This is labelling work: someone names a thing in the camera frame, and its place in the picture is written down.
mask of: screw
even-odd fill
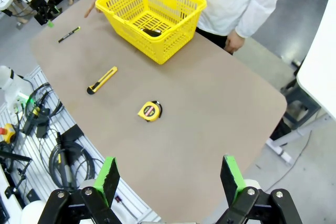
[[[247,194],[254,195],[256,192],[253,189],[248,189]]]
[[[277,193],[275,194],[278,198],[282,198],[284,195],[282,192],[277,191]]]
[[[65,194],[64,194],[62,191],[60,191],[60,192],[58,193],[57,197],[58,197],[58,198],[63,198],[64,195],[65,195]]]
[[[92,194],[92,190],[91,190],[91,189],[87,189],[87,190],[85,191],[85,195],[89,196],[89,195],[91,195],[91,194]]]

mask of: gray floor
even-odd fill
[[[235,57],[279,89],[292,78],[292,70],[278,57],[290,62],[293,58],[302,59],[307,54],[327,1],[279,0],[276,11],[253,36],[256,41],[247,40]],[[66,7],[67,2],[64,1],[62,5]],[[17,30],[15,24],[14,18],[0,19],[0,65],[12,67],[18,74],[25,75],[37,66],[29,49],[29,41],[42,27],[33,19],[22,30]],[[276,37],[269,36],[274,31],[277,31]],[[335,123],[330,123],[303,137],[302,141],[286,146],[286,150],[297,158],[309,139],[295,167],[274,187],[290,191],[303,223],[336,223],[336,213],[333,211],[336,198],[333,190],[336,182],[333,159],[335,133]],[[265,146],[244,176],[258,180],[266,190],[288,169]],[[223,199],[223,204],[213,216],[205,219],[205,223],[213,223],[225,207]]]

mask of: yellow tape measure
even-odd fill
[[[155,121],[162,114],[162,106],[158,101],[147,102],[138,112],[138,115],[147,122]]]

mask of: basket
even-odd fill
[[[193,38],[206,0],[97,0],[96,7],[117,34],[164,64]]]

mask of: pen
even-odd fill
[[[66,38],[68,38],[70,35],[74,34],[75,32],[80,30],[80,26],[75,28],[74,30],[72,30],[71,32],[69,32],[66,36],[64,36],[62,39],[60,39],[58,41],[58,43],[61,43],[63,40],[65,40]]]

